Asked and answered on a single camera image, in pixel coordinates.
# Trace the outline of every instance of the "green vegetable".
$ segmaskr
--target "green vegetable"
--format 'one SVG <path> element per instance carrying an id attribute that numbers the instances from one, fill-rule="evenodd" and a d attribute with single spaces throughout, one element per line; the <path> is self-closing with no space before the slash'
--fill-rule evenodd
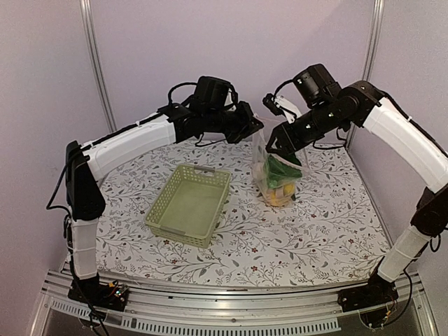
<path id="1" fill-rule="evenodd" d="M 294 154 L 282 156 L 282 158 L 294 165 L 302 166 L 302 163 Z M 281 187 L 291 180 L 300 179 L 302 177 L 302 171 L 300 169 L 288 166 L 287 164 L 278 161 L 270 154 L 267 156 L 264 168 L 267 176 L 267 187 L 269 189 Z"/>

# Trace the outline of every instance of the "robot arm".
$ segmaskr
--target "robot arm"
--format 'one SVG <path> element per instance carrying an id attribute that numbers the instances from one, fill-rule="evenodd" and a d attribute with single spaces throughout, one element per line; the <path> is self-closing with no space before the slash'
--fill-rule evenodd
<path id="1" fill-rule="evenodd" d="M 195 93 L 182 104 L 172 102 L 171 92 L 169 104 L 148 118 L 82 146 L 73 141 L 66 148 L 66 198 L 71 210 L 66 237 L 75 282 L 69 293 L 73 300 L 87 298 L 92 305 L 116 310 L 125 306 L 125 297 L 105 301 L 99 294 L 103 285 L 95 259 L 96 233 L 106 203 L 98 183 L 109 172 L 148 151 L 200 138 L 205 132 L 222 133 L 229 144 L 236 144 L 263 127 L 225 80 L 201 77 Z"/>
<path id="2" fill-rule="evenodd" d="M 398 298 L 393 282 L 448 223 L 448 154 L 407 116 L 385 92 L 366 81 L 344 89 L 322 64 L 310 66 L 291 81 L 310 111 L 293 122 L 274 128 L 267 151 L 287 155 L 324 134 L 350 122 L 365 128 L 392 147 L 422 177 L 427 189 L 417 206 L 411 225 L 378 264 L 368 285 L 339 293 L 344 311 L 362 309 Z M 284 111 L 268 94 L 263 103 L 274 114 Z"/>

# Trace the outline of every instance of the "floral tablecloth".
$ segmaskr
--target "floral tablecloth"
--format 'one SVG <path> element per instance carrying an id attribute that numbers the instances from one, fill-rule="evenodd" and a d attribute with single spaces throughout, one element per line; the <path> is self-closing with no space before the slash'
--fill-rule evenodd
<path id="1" fill-rule="evenodd" d="M 101 189 L 98 268 L 224 286 L 313 286 L 368 278 L 389 245 L 344 149 L 307 149 L 310 176 L 292 206 L 265 205 L 251 178 L 251 143 L 167 146 L 112 171 Z M 181 163 L 232 172 L 208 249 L 154 237 L 144 216 Z"/>

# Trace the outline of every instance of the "green plastic basket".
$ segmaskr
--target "green plastic basket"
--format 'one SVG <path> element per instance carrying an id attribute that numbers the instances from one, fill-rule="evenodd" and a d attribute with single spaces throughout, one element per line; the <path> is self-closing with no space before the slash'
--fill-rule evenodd
<path id="1" fill-rule="evenodd" d="M 145 216 L 151 232 L 206 249 L 229 193 L 230 172 L 180 164 Z"/>

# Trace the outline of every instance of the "aluminum frame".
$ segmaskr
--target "aluminum frame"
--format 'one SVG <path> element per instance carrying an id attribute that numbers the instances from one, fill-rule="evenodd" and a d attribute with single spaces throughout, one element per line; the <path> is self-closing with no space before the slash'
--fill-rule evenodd
<path id="1" fill-rule="evenodd" d="M 93 27 L 92 9 L 90 7 L 90 0 L 80 0 L 81 16 L 83 18 L 83 26 L 85 32 L 85 38 L 90 55 L 90 61 L 92 63 L 92 70 L 95 77 L 95 83 L 97 84 L 99 98 L 106 119 L 107 127 L 110 133 L 117 131 L 117 125 L 115 117 L 113 115 L 111 102 L 106 89 L 106 81 L 101 67 L 99 59 L 97 39 L 95 37 L 95 30 Z"/>
<path id="2" fill-rule="evenodd" d="M 367 45 L 367 55 L 365 57 L 363 80 L 369 81 L 375 64 L 377 55 L 379 36 L 381 33 L 384 13 L 384 0 L 375 0 L 372 16 L 372 25 L 370 28 L 369 43 Z M 347 134 L 346 149 L 350 151 L 356 133 L 356 127 L 352 127 Z"/>

